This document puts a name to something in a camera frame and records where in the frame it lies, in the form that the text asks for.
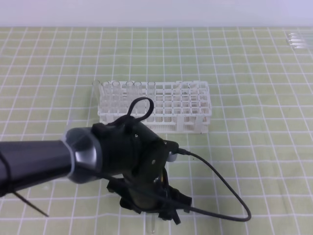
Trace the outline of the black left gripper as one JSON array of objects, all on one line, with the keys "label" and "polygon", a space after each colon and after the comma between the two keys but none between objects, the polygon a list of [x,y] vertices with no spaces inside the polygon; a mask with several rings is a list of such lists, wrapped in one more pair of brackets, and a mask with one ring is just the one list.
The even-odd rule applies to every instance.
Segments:
[{"label": "black left gripper", "polygon": [[124,173],[123,178],[118,179],[118,183],[109,181],[107,189],[111,193],[118,194],[120,206],[138,214],[142,212],[157,213],[162,220],[173,220],[175,224],[180,224],[177,210],[182,210],[181,206],[163,202],[150,196],[145,196],[129,187],[121,184],[133,185],[145,193],[164,197],[165,199],[191,206],[192,199],[182,194],[178,189],[169,185],[165,164],[168,157],[177,154],[179,144],[174,141],[155,141],[143,148],[140,153],[138,165],[131,171]]}]

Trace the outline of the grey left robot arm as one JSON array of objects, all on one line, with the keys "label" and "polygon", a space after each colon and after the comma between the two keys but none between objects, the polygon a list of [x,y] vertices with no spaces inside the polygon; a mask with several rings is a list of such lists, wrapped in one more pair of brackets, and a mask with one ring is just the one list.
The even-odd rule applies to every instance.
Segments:
[{"label": "grey left robot arm", "polygon": [[107,189],[120,196],[121,207],[178,224],[177,211],[188,212],[192,203],[168,182],[165,164],[178,149],[142,123],[73,128],[57,141],[2,142],[0,194],[61,177],[77,184],[107,178]]}]

